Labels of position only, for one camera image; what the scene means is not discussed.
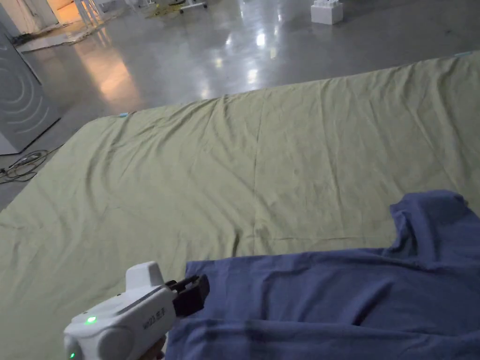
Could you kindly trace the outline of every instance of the hand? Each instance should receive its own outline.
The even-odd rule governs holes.
[[[163,336],[158,340],[155,345],[153,345],[146,353],[144,353],[138,360],[152,360],[152,359],[163,359],[164,355],[162,352],[163,346],[165,345],[166,337]]]

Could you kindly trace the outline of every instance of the doorway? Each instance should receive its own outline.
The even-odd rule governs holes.
[[[69,24],[80,21],[77,6],[73,0],[47,0],[60,24]]]

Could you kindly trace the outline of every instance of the white device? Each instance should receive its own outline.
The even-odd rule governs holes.
[[[343,20],[343,4],[338,0],[315,0],[311,11],[313,23],[333,25]]]
[[[68,359],[138,360],[177,317],[201,310],[210,290],[205,275],[165,284],[153,261],[128,269],[125,280],[125,292],[75,316],[66,327]]]

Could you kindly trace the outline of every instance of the curved line pattern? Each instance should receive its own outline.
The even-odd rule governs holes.
[[[7,121],[7,124],[21,125],[25,122],[29,122],[38,113],[38,111],[40,110],[40,107],[42,106],[42,103],[43,103],[43,96],[40,98],[40,101],[38,102],[38,105],[37,105],[35,111],[32,112],[32,114],[28,118],[25,118],[25,119],[22,119],[22,120],[19,120],[19,121]]]
[[[31,126],[29,127],[28,129],[24,129],[24,130],[21,130],[21,131],[16,131],[15,133],[17,134],[22,134],[24,132],[29,132],[31,130],[33,130],[34,128],[36,128],[38,125],[42,124],[43,123],[43,120],[45,120],[45,118],[47,117],[48,113],[50,112],[50,107],[46,108],[45,109],[45,113],[43,114],[43,117],[34,125],[34,126]]]
[[[4,68],[0,68],[0,70],[5,70],[5,71],[8,72],[8,73],[13,73],[13,74],[16,76],[16,78],[18,79],[18,82],[20,83],[20,85],[22,86],[22,91],[21,91],[21,93],[20,93],[20,96],[19,96],[17,99],[10,101],[10,100],[6,100],[6,99],[1,99],[1,98],[0,98],[0,102],[3,102],[4,104],[5,104],[5,103],[14,104],[14,103],[19,102],[19,101],[22,99],[22,97],[24,97],[24,95],[25,95],[25,84],[24,84],[23,79],[22,79],[23,77],[17,75],[17,73],[16,73],[13,69],[7,69],[6,67],[4,67]]]
[[[28,103],[21,109],[16,109],[14,111],[3,109],[3,111],[7,114],[16,114],[16,113],[19,113],[19,112],[23,112],[23,111],[25,111],[25,109],[27,109],[32,104],[32,101],[33,101],[33,98],[34,98],[34,96],[33,96],[34,87],[33,87],[32,79],[29,76],[26,76],[24,73],[22,73],[21,75],[22,75],[21,77],[19,76],[20,79],[27,78],[29,83],[30,83],[30,99],[28,100]],[[15,102],[19,102],[22,98],[25,97],[25,94],[27,93],[25,91],[25,88],[26,88],[25,87],[25,82],[20,80],[20,84],[22,85],[22,93],[21,93],[20,97],[18,98],[18,100],[15,101]]]

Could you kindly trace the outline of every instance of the gray panel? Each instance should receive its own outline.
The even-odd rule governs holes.
[[[20,152],[59,118],[43,89],[0,34],[0,132]]]

